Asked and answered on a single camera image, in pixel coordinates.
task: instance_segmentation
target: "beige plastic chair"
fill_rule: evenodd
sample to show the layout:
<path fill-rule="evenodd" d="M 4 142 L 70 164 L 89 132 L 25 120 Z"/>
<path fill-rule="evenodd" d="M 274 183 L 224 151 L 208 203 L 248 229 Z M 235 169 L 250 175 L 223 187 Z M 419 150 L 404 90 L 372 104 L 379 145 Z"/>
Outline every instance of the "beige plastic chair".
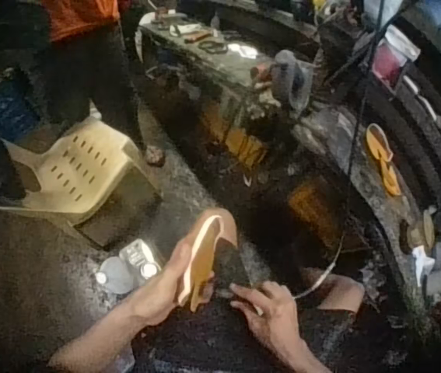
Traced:
<path fill-rule="evenodd" d="M 137 169 L 135 182 L 147 183 L 144 190 L 155 194 L 150 197 L 159 196 L 132 140 L 93 117 L 75 125 L 44 154 L 4 142 L 13 161 L 33 171 L 40 191 L 27 191 L 17 205 L 1 203 L 0 210 L 62 214 L 73 226 L 90 218 L 132 169 Z"/>

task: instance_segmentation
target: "cable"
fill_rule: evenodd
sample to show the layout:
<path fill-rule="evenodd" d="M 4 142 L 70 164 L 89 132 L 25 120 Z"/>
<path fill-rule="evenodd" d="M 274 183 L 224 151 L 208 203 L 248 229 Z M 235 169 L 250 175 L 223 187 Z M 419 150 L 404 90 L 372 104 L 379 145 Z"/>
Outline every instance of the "cable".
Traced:
<path fill-rule="evenodd" d="M 376 33 L 374 35 L 373 42 L 370 44 L 369 49 L 369 61 L 367 64 L 367 73 L 366 73 L 366 87 L 364 88 L 364 93 L 362 97 L 362 101 L 360 103 L 360 110 L 359 110 L 359 117 L 357 118 L 356 124 L 355 124 L 355 130 L 353 131 L 353 137 L 352 137 L 352 146 L 350 148 L 350 156 L 348 157 L 348 169 L 346 176 L 348 178 L 347 180 L 347 187 L 346 187 L 346 200 L 345 200 L 345 220 L 343 222 L 343 230 L 341 231 L 341 237 L 338 242 L 338 247 L 336 249 L 336 254 L 334 255 L 334 259 L 332 260 L 331 264 L 327 266 L 326 270 L 319 276 L 317 281 L 308 289 L 305 291 L 293 296 L 294 299 L 301 299 L 305 298 L 307 295 L 313 293 L 315 290 L 319 288 L 319 286 L 322 285 L 322 283 L 325 281 L 327 276 L 332 272 L 332 270 L 336 267 L 336 263 L 338 261 L 339 255 L 341 254 L 341 250 L 343 249 L 343 242 L 345 240 L 346 236 L 346 223 L 348 221 L 349 215 L 350 215 L 350 200 L 352 197 L 352 167 L 353 167 L 353 161 L 355 158 L 355 151 L 357 147 L 357 139 L 359 137 L 359 128 L 362 126 L 363 122 L 363 115 L 366 109 L 366 102 L 367 102 L 367 94 L 369 92 L 369 87 L 371 85 L 372 81 L 372 69 L 373 69 L 373 62 L 374 58 L 376 56 L 376 50 L 377 46 L 379 45 L 379 42 L 381 40 L 381 23 L 383 20 L 383 11 L 384 11 L 384 3 L 386 0 L 381 0 L 380 7 L 379 7 L 379 13 L 377 15 L 377 21 L 376 21 Z"/>

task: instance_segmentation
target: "orange shirt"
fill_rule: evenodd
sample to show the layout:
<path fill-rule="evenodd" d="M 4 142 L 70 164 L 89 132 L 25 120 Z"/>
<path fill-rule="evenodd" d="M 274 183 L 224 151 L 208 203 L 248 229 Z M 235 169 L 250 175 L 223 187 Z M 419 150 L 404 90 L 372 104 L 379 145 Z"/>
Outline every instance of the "orange shirt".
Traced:
<path fill-rule="evenodd" d="M 117 21 L 117 0 L 42 0 L 51 17 L 51 40 L 61 40 Z"/>

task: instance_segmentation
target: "hand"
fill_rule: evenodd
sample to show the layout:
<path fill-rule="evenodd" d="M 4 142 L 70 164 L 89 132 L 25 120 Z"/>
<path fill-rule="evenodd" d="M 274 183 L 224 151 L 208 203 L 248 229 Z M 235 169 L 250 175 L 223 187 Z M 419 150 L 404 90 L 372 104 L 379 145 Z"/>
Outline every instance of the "hand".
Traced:
<path fill-rule="evenodd" d="M 294 366 L 306 344 L 299 336 L 296 303 L 289 289 L 271 281 L 265 281 L 261 291 L 235 284 L 230 289 L 248 302 L 232 301 L 231 306 L 243 312 L 258 341 L 280 361 Z"/>
<path fill-rule="evenodd" d="M 179 241 L 163 270 L 124 300 L 123 306 L 130 315 L 138 317 L 142 327 L 160 324 L 177 307 L 177 286 L 182 281 L 191 255 L 192 248 L 184 240 Z M 200 303 L 209 302 L 212 293 L 212 284 L 206 284 Z"/>

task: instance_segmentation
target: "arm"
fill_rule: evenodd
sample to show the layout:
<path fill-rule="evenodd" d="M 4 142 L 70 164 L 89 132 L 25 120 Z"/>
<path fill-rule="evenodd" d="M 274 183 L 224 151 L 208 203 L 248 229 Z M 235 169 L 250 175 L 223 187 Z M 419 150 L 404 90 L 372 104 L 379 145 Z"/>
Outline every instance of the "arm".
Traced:
<path fill-rule="evenodd" d="M 61 371 L 102 371 L 147 326 L 160 324 L 177 306 L 177 283 L 191 258 L 179 242 L 163 271 L 129 295 L 79 338 L 56 351 L 49 365 Z"/>
<path fill-rule="evenodd" d="M 247 302 L 231 302 L 243 312 L 255 337 L 296 373 L 331 373 L 299 336 L 296 303 L 286 286 L 266 281 L 261 290 L 235 284 L 231 290 Z"/>

